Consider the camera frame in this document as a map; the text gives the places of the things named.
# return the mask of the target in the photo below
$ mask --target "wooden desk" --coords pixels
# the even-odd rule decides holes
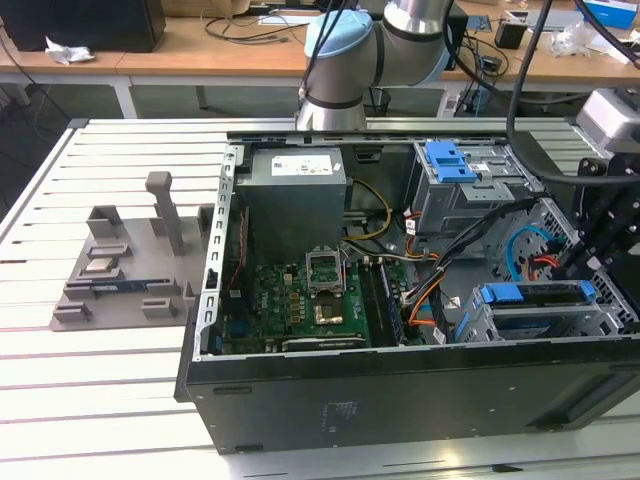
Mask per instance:
[[[469,15],[489,15],[490,19],[500,18],[505,8],[517,8],[503,1],[496,6],[466,1],[459,4]],[[572,2],[558,0],[554,8],[570,9],[572,5]],[[535,0],[530,2],[530,8],[536,8]],[[492,43],[495,26],[494,32],[476,35]],[[222,25],[216,27],[221,31]],[[276,28],[262,25],[232,27],[227,34],[243,36]],[[130,90],[134,85],[193,85],[197,87],[201,107],[207,104],[203,86],[298,86],[306,65],[302,45],[291,33],[278,35],[286,36],[290,41],[263,46],[237,45],[207,35],[198,18],[167,18],[165,34],[153,53],[97,52],[94,62],[69,67],[53,63],[44,53],[16,52],[15,56],[41,83],[111,85],[125,118],[137,118]],[[304,41],[305,28],[296,30],[296,35]],[[608,56],[594,53],[590,57],[554,58],[547,51],[545,37],[529,69],[524,86],[526,91],[588,92],[596,87],[640,81],[640,74],[634,67]],[[513,87],[529,38],[527,33],[518,50],[505,50],[510,67],[498,82],[499,88],[509,90]],[[481,47],[481,52],[490,53],[490,49]],[[468,81],[464,72],[456,69],[444,72],[438,82],[417,88],[443,89],[438,115],[451,116],[451,107],[457,103]],[[27,83],[3,52],[0,52],[0,83]]]

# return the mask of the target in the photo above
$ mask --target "white slotted table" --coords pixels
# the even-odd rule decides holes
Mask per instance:
[[[473,119],[390,119],[371,127],[469,131]],[[180,215],[213,203],[226,132],[290,130],[291,120],[102,120],[68,129],[0,225],[0,479],[390,478],[459,473],[501,478],[634,478],[640,395],[577,432],[221,457],[192,404],[173,399],[183,327],[48,330],[88,234],[92,206],[154,214],[144,188],[169,170]],[[521,120],[565,171],[595,155],[560,119]],[[483,119],[483,131],[504,120]],[[425,399],[424,421],[433,399]]]

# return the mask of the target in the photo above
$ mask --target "floor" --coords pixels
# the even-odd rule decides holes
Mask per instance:
[[[113,90],[106,86],[43,86],[73,118],[122,118]],[[207,110],[198,108],[193,87],[136,87],[136,104],[144,118],[290,117],[296,110],[295,88],[216,87],[207,89]],[[64,131],[67,121],[31,85],[29,107],[10,104],[0,112],[0,219]],[[387,116],[434,116],[440,101],[435,90],[390,90]],[[579,105],[531,109],[526,116],[575,115]],[[504,116],[506,102],[492,99],[480,116]],[[461,112],[460,115],[474,115]]]

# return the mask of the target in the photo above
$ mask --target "circuit board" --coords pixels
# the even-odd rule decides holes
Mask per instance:
[[[313,299],[307,289],[304,264],[262,265],[256,269],[254,300],[258,311],[252,336],[356,335],[367,339],[367,319],[362,306],[360,282],[356,269],[347,268],[347,288],[342,297],[342,323],[317,325]],[[312,278],[334,279],[335,273],[317,271]],[[285,275],[291,275],[290,285]]]
[[[399,301],[400,292],[407,288],[404,267],[399,263],[387,266],[393,296]],[[282,348],[278,344],[292,338],[355,337],[363,339],[366,346],[374,346],[357,265],[346,263],[341,275],[346,288],[339,295],[316,295],[309,292],[305,263],[258,265],[253,284],[254,314],[229,319],[224,344],[233,353],[277,352]],[[321,282],[338,279],[335,268],[328,263],[314,264],[310,277]],[[326,305],[318,306],[327,301],[333,305],[329,313]]]

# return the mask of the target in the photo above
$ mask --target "gray robot fixture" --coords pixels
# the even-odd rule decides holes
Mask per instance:
[[[417,85],[436,78],[449,55],[442,32],[443,0],[394,0],[381,22],[344,11],[301,87],[298,130],[364,130],[367,87]],[[329,13],[331,23],[339,12]],[[312,57],[324,15],[309,26],[305,54]]]

